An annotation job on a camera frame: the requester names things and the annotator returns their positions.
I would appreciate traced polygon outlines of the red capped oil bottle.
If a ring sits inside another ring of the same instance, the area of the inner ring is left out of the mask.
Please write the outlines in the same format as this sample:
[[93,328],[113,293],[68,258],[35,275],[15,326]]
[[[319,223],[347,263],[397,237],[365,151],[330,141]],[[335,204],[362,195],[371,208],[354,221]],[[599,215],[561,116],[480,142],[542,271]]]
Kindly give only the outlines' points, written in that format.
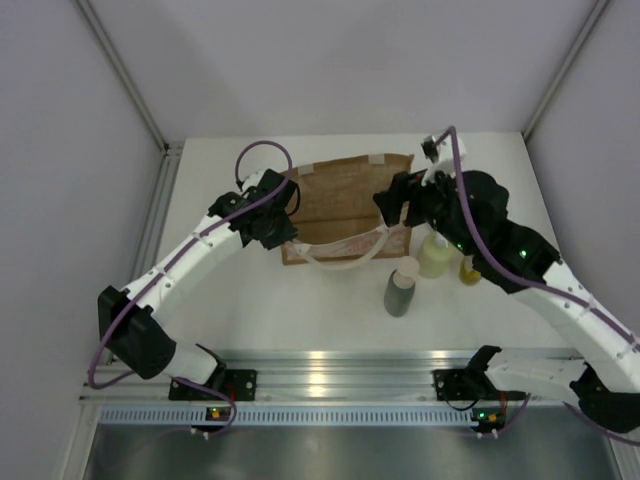
[[472,256],[464,256],[462,258],[459,267],[459,279],[467,286],[477,285],[481,281],[482,275],[474,268]]

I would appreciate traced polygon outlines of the pale yellow pump bottle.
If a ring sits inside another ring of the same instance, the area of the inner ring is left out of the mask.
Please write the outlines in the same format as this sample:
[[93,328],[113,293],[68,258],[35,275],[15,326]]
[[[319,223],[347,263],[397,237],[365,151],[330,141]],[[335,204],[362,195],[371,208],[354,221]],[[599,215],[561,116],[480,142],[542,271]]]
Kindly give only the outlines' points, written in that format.
[[447,271],[453,254],[451,243],[440,233],[431,232],[418,251],[419,275],[428,279],[442,276]]

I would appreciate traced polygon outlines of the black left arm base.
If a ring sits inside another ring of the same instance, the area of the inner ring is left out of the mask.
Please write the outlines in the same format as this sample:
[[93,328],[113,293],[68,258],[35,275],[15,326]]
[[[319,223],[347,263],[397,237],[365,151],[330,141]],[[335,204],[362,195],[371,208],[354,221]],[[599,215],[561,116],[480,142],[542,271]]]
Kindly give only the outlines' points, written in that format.
[[[215,390],[234,402],[254,401],[258,372],[251,369],[226,369],[204,387]],[[173,380],[168,393],[172,401],[218,400],[218,397]]]

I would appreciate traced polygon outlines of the green bottle beige cap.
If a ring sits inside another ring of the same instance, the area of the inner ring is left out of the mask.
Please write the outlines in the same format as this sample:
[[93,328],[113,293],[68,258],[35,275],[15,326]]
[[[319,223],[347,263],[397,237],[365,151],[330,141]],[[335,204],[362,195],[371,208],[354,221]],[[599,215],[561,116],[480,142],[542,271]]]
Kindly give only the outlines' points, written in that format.
[[384,307],[395,318],[404,316],[415,294],[419,263],[411,256],[402,257],[390,274],[384,293]]

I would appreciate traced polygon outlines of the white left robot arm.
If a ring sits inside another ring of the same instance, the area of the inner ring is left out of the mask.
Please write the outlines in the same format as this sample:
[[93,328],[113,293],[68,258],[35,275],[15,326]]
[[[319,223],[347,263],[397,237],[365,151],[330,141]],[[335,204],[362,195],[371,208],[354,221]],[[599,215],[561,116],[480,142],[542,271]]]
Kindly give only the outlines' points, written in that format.
[[272,169],[221,195],[190,234],[163,260],[125,287],[107,287],[98,297],[102,347],[142,379],[158,375],[191,381],[207,400],[226,386],[222,361],[202,346],[166,331],[174,310],[225,259],[251,242],[274,249],[297,235],[287,208],[300,200],[297,184]]

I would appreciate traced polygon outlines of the aluminium frame rail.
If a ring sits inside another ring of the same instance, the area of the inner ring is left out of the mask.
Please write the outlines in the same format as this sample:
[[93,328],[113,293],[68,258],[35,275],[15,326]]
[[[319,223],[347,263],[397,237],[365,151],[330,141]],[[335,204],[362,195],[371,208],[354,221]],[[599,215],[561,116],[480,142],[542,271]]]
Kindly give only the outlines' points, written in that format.
[[[257,371],[256,403],[434,402],[432,371],[462,368],[476,350],[223,351],[231,369]],[[513,356],[573,360],[569,348],[513,349]],[[154,403],[168,400],[170,380],[130,376],[103,390],[85,383],[86,402]]]

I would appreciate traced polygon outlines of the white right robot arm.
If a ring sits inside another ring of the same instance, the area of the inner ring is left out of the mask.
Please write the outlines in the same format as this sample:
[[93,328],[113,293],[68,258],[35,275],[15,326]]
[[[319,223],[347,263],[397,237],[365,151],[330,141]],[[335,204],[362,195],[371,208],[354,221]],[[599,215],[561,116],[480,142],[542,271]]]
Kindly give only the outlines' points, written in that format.
[[462,168],[455,129],[422,143],[428,168],[402,171],[373,200],[384,223],[428,225],[473,270],[541,316],[577,360],[520,357],[482,346],[456,381],[475,400],[521,392],[563,402],[606,434],[639,427],[639,338],[575,277],[540,233],[508,217],[508,190],[490,174]]

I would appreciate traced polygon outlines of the brown jute canvas bag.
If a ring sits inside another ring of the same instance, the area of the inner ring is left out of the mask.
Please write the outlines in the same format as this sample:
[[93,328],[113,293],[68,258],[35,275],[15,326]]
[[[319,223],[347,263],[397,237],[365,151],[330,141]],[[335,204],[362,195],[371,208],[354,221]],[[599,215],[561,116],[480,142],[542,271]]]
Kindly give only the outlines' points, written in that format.
[[295,168],[301,197],[291,220],[298,234],[281,247],[282,263],[347,270],[408,255],[411,229],[386,226],[373,195],[409,171],[413,160],[412,154],[377,153]]

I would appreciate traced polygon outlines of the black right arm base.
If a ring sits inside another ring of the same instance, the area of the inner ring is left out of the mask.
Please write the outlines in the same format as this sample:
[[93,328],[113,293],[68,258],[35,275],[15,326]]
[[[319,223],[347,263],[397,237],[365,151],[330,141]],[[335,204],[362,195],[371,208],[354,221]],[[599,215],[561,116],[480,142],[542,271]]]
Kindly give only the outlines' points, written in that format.
[[466,402],[523,400],[525,393],[501,392],[483,375],[466,368],[437,369],[432,372],[433,386],[439,401]]

